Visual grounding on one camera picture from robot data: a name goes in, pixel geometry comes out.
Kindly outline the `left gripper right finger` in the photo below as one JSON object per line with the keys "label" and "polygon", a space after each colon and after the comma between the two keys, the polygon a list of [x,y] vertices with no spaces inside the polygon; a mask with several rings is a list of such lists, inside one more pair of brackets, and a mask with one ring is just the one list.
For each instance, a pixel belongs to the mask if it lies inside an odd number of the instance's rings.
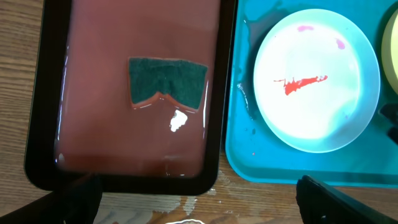
{"label": "left gripper right finger", "polygon": [[298,180],[296,192],[304,224],[397,224],[397,220],[308,175]]}

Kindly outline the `green scrubbing sponge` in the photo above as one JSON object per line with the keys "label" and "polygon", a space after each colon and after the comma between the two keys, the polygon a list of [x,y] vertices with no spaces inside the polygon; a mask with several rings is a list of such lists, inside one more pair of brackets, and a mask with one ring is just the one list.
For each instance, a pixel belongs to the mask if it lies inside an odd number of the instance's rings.
{"label": "green scrubbing sponge", "polygon": [[131,102],[144,106],[159,98],[197,111],[208,67],[182,59],[131,57],[128,61]]}

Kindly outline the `light blue plate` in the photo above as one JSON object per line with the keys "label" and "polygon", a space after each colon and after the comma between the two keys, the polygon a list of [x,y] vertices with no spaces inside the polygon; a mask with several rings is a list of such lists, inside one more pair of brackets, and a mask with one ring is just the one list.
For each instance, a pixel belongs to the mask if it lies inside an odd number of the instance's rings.
{"label": "light blue plate", "polygon": [[254,94],[271,131],[312,153],[338,150],[368,126],[379,101],[375,51],[346,17],[306,9],[265,36],[253,71]]}

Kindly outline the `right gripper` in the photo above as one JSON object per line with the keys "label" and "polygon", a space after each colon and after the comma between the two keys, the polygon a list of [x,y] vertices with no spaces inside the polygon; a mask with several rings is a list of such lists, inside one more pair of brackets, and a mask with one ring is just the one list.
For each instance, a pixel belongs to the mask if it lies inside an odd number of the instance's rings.
{"label": "right gripper", "polygon": [[397,126],[398,126],[398,104],[397,103],[387,103],[382,106],[379,110],[379,114],[386,118],[391,124],[391,128],[387,132],[387,136],[395,143],[397,140]]}

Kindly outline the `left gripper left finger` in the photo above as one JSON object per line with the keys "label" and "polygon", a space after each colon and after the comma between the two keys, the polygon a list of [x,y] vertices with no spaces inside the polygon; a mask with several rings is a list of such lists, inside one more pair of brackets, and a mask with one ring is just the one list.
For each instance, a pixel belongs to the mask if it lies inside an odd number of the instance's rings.
{"label": "left gripper left finger", "polygon": [[85,175],[1,217],[1,224],[92,224],[98,213],[103,187],[94,174]]}

